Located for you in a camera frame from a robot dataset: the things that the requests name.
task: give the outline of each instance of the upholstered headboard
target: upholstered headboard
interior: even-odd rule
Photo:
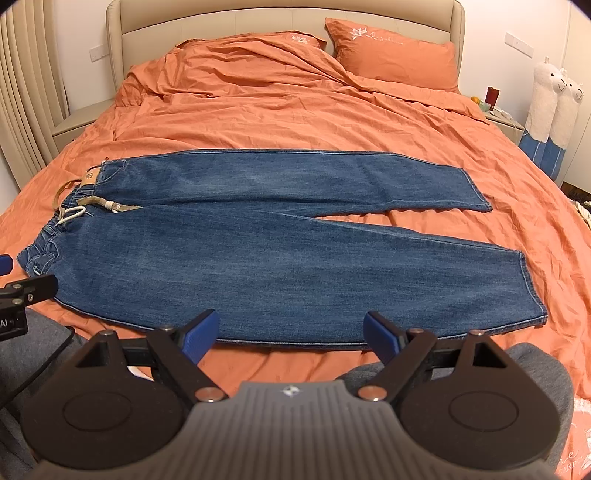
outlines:
[[[115,87],[132,65],[189,38],[300,30],[328,40],[326,17],[344,18],[435,43],[454,42],[462,62],[465,13],[456,0],[114,0],[107,31]]]

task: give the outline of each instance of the brown leather label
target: brown leather label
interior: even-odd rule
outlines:
[[[99,173],[100,173],[100,167],[91,168],[82,177],[82,181],[80,182],[80,186],[83,187],[84,185],[94,185],[96,183],[96,179],[99,177]]]

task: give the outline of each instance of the orange duvet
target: orange duvet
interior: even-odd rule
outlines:
[[[503,348],[531,342],[567,367],[576,412],[558,473],[581,478],[589,472],[591,231],[558,187],[460,95],[354,76],[296,35],[185,42],[134,67],[115,106],[29,182],[0,217],[0,252],[15,257],[31,243],[53,214],[59,186],[89,167],[194,148],[377,150],[465,168],[493,212],[392,211],[333,219],[524,251],[548,323],[495,340]],[[23,276],[15,267],[3,280]],[[50,301],[35,309],[86,337],[104,328]],[[372,353],[361,352],[216,347],[200,366],[233,394],[243,380],[331,380],[374,361]]]

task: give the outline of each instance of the light switch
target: light switch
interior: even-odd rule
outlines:
[[[109,46],[105,43],[90,49],[90,61],[97,61],[109,54]]]
[[[534,58],[534,47],[511,35],[509,32],[505,33],[505,43],[510,47],[519,50],[522,54],[527,55],[529,58]]]

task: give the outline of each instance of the white nightstand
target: white nightstand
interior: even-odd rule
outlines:
[[[486,119],[499,127],[501,132],[503,132],[505,136],[509,138],[509,140],[511,140],[515,145],[519,145],[521,136],[523,135],[523,130],[525,129],[523,125],[520,125],[512,118],[504,117],[503,114],[499,113],[498,111],[495,112],[495,114],[486,112],[485,115]]]
[[[51,134],[56,142],[57,149],[61,152],[67,144],[81,136],[86,127],[93,124],[102,112],[113,105],[113,102],[114,100],[106,100],[76,110],[55,127]]]

